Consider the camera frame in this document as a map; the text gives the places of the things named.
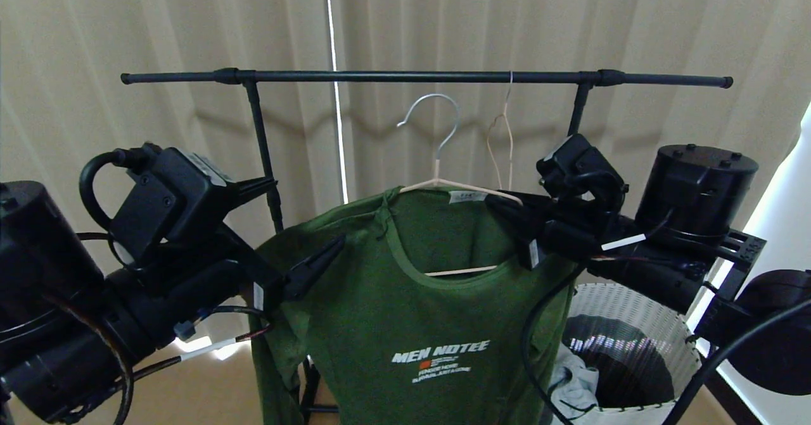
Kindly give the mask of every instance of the clothes hanger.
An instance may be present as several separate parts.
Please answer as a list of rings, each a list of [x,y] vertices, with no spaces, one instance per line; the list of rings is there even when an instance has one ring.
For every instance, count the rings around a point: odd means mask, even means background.
[[[424,187],[438,186],[438,185],[443,184],[443,185],[446,185],[446,186],[454,186],[454,187],[457,187],[457,188],[460,188],[460,189],[468,189],[468,191],[477,191],[477,192],[483,192],[484,194],[498,195],[498,197],[504,197],[504,199],[515,200],[516,202],[518,202],[519,205],[523,206],[524,202],[521,202],[521,199],[518,199],[518,197],[515,197],[514,195],[504,194],[504,192],[493,191],[493,189],[487,189],[487,188],[478,187],[478,186],[470,186],[468,184],[464,184],[464,183],[460,183],[460,182],[452,182],[452,181],[440,178],[440,153],[442,153],[442,147],[445,146],[445,144],[447,142],[449,142],[449,140],[451,139],[452,136],[454,136],[454,134],[456,133],[456,131],[457,131],[458,127],[459,127],[459,124],[461,123],[461,110],[459,108],[459,105],[456,103],[456,101],[454,101],[454,99],[451,99],[449,96],[446,96],[444,94],[440,94],[440,93],[437,93],[437,92],[432,93],[432,94],[426,94],[425,96],[422,96],[419,99],[417,99],[417,101],[415,101],[414,104],[411,105],[411,108],[409,108],[408,113],[405,114],[405,119],[403,119],[401,122],[398,122],[397,127],[400,127],[401,125],[405,125],[406,122],[408,122],[409,117],[411,116],[411,112],[414,111],[414,108],[417,107],[417,105],[419,105],[420,102],[425,101],[425,99],[430,99],[431,97],[441,97],[443,99],[446,99],[446,101],[448,101],[448,102],[450,102],[451,104],[454,105],[454,108],[455,108],[455,111],[456,111],[456,119],[454,121],[454,128],[451,130],[451,133],[448,134],[448,136],[445,137],[444,140],[442,140],[442,143],[440,143],[440,147],[437,148],[437,155],[435,156],[435,159],[434,159],[434,178],[430,179],[430,180],[428,180],[426,182],[419,182],[419,183],[411,185],[411,186],[406,186],[406,187],[400,189],[400,194],[402,194],[404,192],[408,192],[408,191],[414,191],[415,189],[422,189]],[[474,269],[447,270],[447,271],[443,271],[443,272],[428,272],[428,273],[425,273],[425,275],[428,276],[428,277],[440,277],[440,276],[446,276],[446,275],[457,275],[457,274],[461,274],[461,273],[486,272],[486,271],[494,269],[495,267],[496,267],[496,265],[490,265],[490,266],[487,266],[487,267],[475,267]]]
[[[504,185],[501,184],[501,171],[499,170],[498,163],[495,162],[495,155],[493,154],[492,148],[490,148],[490,131],[493,130],[496,124],[498,124],[499,119],[504,119],[504,124],[507,125],[507,135],[509,136],[509,178],[507,180],[507,191],[513,190],[513,130],[509,128],[509,119],[507,119],[507,106],[509,104],[509,95],[513,92],[513,71],[509,71],[509,87],[507,87],[507,96],[504,97],[504,108],[502,108],[501,113],[493,118],[492,124],[487,129],[487,138],[485,141],[487,142],[487,151],[490,153],[490,160],[493,161],[493,167],[495,167],[495,177],[498,179],[499,182],[499,189],[504,189]]]

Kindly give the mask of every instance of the green shirt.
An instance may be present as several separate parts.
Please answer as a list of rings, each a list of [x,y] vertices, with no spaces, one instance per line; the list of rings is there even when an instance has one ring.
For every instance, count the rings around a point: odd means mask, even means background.
[[[281,270],[347,235],[308,295],[282,304],[272,332],[253,342],[264,422],[302,423],[290,391],[297,365],[311,355],[344,425],[537,423],[542,402],[521,365],[521,325],[573,264],[547,257],[522,269],[484,202],[449,203],[441,188],[398,191],[339,206],[258,249]],[[497,267],[424,274],[488,265]],[[535,329],[530,353],[542,379],[571,293],[560,293]]]

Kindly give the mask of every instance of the beige curtain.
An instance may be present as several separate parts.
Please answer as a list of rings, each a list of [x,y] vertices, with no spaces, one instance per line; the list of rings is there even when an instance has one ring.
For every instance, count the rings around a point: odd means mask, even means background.
[[[742,151],[761,171],[750,214],[811,99],[811,0],[332,0],[339,70],[596,70],[732,75],[728,90],[622,86],[591,92],[582,132],[631,184],[633,214],[658,146]],[[96,229],[77,178],[91,157],[150,140],[208,155],[237,179],[261,174],[244,90],[210,82],[136,84],[122,72],[331,70],[327,0],[0,0],[0,175],[46,183],[76,231]],[[426,179],[452,112],[463,126],[443,175],[497,186],[485,146],[506,84],[340,84],[350,200]],[[574,87],[516,84],[513,189],[540,191],[535,162],[563,137]],[[332,84],[261,84],[267,139],[292,225],[342,202]],[[506,176],[503,125],[492,145]],[[119,169],[96,192],[112,214],[131,188]],[[254,245],[271,236],[262,199],[228,218]],[[89,248],[116,267],[103,243]],[[212,339],[233,335],[223,321]]]

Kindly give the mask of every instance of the floor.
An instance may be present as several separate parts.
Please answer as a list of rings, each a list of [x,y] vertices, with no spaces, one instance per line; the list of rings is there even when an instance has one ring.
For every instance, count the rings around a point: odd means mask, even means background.
[[[168,347],[149,358],[145,364],[177,355]],[[319,404],[332,404],[324,387],[316,398]],[[20,402],[12,400],[11,410],[17,425],[42,423]],[[80,425],[110,425],[118,410],[118,397],[113,397],[90,413]],[[205,355],[175,365],[136,384],[128,425],[172,423],[174,425],[221,425],[223,423],[261,423],[259,398],[256,393],[251,353],[243,348],[226,361]],[[311,425],[334,425],[335,414],[313,414]],[[722,407],[707,390],[701,390],[682,425],[734,425]]]

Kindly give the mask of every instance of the neckline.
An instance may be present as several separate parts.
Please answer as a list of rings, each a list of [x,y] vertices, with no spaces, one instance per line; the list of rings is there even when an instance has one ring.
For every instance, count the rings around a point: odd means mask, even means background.
[[[448,191],[448,189],[442,187],[429,189],[429,191],[434,190],[443,192]],[[415,189],[415,191],[411,192],[423,191],[424,189]],[[417,267],[411,263],[408,255],[406,255],[406,251],[403,249],[402,242],[400,241],[400,232],[397,230],[397,224],[395,224],[394,218],[389,210],[390,203],[397,199],[397,195],[399,195],[399,193],[400,188],[394,188],[391,189],[390,192],[383,195],[383,204],[380,206],[379,212],[381,212],[383,216],[381,219],[383,220],[383,225],[385,225],[385,237],[392,257],[394,257],[394,260],[397,262],[400,270],[402,270],[403,273],[408,275],[408,277],[416,283],[432,289],[469,289],[471,287],[483,286],[483,284],[497,281],[499,278],[503,277],[507,271],[513,269],[513,267],[516,267],[516,264],[518,264],[515,255],[512,255],[511,257],[507,258],[507,260],[496,265],[494,269],[475,277],[460,280],[447,280],[438,277],[426,276],[424,272],[420,272]]]

